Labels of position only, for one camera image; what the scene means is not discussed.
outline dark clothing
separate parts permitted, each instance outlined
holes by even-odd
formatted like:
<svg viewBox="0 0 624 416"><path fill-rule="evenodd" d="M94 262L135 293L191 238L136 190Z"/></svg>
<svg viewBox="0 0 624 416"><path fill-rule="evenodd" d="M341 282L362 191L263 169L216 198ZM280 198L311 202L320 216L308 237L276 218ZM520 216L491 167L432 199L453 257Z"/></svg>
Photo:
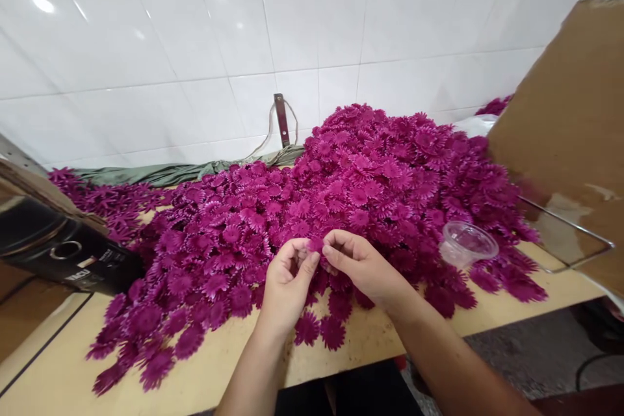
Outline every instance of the dark clothing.
<svg viewBox="0 0 624 416"><path fill-rule="evenodd" d="M423 413L389 359L330 377L337 416L416 415ZM332 416L322 379L280 390L276 416Z"/></svg>

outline black cable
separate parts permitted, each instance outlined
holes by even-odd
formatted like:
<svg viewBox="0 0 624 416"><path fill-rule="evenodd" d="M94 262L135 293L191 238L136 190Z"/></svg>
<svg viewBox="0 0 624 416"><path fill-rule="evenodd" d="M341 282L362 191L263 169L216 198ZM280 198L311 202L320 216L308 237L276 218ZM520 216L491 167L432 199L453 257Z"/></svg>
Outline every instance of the black cable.
<svg viewBox="0 0 624 416"><path fill-rule="evenodd" d="M598 354L597 356L592 356L592 357L590 357L589 359L586 359L586 360L585 360L585 362L584 362L583 364L581 364L580 366L578 366L577 376L576 376L576 379L575 379L575 384L576 384L576 389L577 389L577 392L579 392L579 391L580 391L580 377L581 377L581 375L582 375L583 371L584 371L585 369L587 369L587 366L588 366L589 364L593 363L593 362L600 361L601 359L604 359L605 357L606 357L606 358L609 358L609 357L611 357L611 356L617 356L617 355L616 355L616 354L612 354L612 353Z"/></svg>
<svg viewBox="0 0 624 416"><path fill-rule="evenodd" d="M13 289L11 289L8 293L6 293L2 297L2 299L0 299L0 306L3 305L9 299L11 299L13 296L15 296L15 294L20 292L22 289L24 289L26 285L28 285L35 278L37 278L37 275L32 275L26 279L23 279L21 282L19 282Z"/></svg>

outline hand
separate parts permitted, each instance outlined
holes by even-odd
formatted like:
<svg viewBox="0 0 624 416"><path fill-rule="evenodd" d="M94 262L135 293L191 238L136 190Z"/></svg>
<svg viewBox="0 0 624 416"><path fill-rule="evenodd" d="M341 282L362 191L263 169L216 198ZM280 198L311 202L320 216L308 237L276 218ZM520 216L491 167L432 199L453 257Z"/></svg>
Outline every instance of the hand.
<svg viewBox="0 0 624 416"><path fill-rule="evenodd" d="M318 252L309 252L309 239L286 242L266 271L265 296L256 329L286 339L306 304L307 290L319 264Z"/></svg>
<svg viewBox="0 0 624 416"><path fill-rule="evenodd" d="M333 268L390 315L400 315L405 301L415 294L401 273L363 237L334 229L323 239L323 254Z"/></svg>

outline plastic cup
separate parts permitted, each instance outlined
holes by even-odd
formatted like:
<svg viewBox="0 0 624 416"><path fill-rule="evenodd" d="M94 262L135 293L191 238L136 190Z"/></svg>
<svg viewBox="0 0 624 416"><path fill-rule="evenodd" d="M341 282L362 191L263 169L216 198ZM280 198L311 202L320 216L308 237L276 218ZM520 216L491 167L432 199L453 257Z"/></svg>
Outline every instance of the plastic cup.
<svg viewBox="0 0 624 416"><path fill-rule="evenodd" d="M483 229L463 221L449 221L442 229L444 242L440 255L455 267L467 268L477 260L489 259L499 254L499 245Z"/></svg>

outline electrical cord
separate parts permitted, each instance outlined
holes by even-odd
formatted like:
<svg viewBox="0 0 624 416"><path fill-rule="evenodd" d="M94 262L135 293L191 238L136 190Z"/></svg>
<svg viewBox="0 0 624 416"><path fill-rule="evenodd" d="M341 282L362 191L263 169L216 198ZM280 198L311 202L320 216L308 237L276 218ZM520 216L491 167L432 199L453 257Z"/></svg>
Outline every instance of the electrical cord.
<svg viewBox="0 0 624 416"><path fill-rule="evenodd" d="M591 363L594 363L596 361L600 361L600 360L602 360L604 358L610 358L611 356L620 356L620 355L619 354L613 354L613 353L598 354L597 356L592 356L589 359L586 359L583 364L578 366L577 375L576 375L576 378L575 378L575 387L577 389L577 392L580 391L580 378L582 376L583 371L585 369L587 369L587 366L590 365Z"/></svg>
<svg viewBox="0 0 624 416"><path fill-rule="evenodd" d="M288 109L291 110L291 114L294 117L294 144L297 144L297 142L299 141L299 121L297 120L297 115L294 113L294 110L291 107L291 105L288 103L288 101L284 99L284 102L288 106ZM247 158L253 156L256 153L256 151L260 150L265 145L265 143L271 138L271 135L273 134L273 112L274 111L275 111L275 103L273 102L273 104L271 105L271 108L268 110L268 133L266 134L266 138L264 139L264 141L262 141L262 143L260 143L260 146L258 146L255 150L251 152L251 154L249 154L249 156L247 156Z"/></svg>

